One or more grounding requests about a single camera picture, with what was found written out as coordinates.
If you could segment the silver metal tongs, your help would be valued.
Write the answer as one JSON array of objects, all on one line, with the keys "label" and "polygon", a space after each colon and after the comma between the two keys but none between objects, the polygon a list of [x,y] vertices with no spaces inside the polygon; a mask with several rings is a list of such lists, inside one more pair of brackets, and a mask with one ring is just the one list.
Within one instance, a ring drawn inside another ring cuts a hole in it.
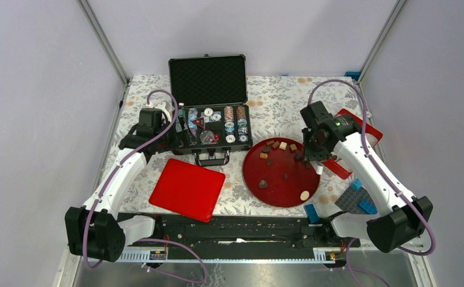
[{"label": "silver metal tongs", "polygon": [[323,174],[323,168],[324,168],[324,165],[320,161],[317,161],[315,163],[315,171],[317,175]]}]

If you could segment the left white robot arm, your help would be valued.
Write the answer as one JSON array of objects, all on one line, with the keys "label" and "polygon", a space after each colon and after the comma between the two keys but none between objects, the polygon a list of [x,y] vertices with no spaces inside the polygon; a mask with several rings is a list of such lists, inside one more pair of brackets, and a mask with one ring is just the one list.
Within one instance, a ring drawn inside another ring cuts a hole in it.
[{"label": "left white robot arm", "polygon": [[179,146],[176,116],[158,108],[143,108],[139,121],[118,144],[115,161],[105,179],[80,207],[65,214],[68,248],[71,254],[99,262],[115,262],[123,249],[143,239],[158,245],[164,230],[149,216],[135,215],[118,220],[121,205],[138,174],[156,153]]}]

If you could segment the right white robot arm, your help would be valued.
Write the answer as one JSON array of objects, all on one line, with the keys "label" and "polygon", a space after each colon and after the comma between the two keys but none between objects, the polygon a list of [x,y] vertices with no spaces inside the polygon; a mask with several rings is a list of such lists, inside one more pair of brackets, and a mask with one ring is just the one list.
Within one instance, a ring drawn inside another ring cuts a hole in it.
[{"label": "right white robot arm", "polygon": [[337,246],[345,237],[367,239],[389,253],[428,231],[432,202],[426,196],[416,197],[398,181],[363,140],[353,116],[333,116],[321,101],[307,105],[300,114],[306,124],[304,159],[326,161],[335,154],[344,160],[377,210],[373,215],[338,212],[327,217],[321,231],[324,243]]}]

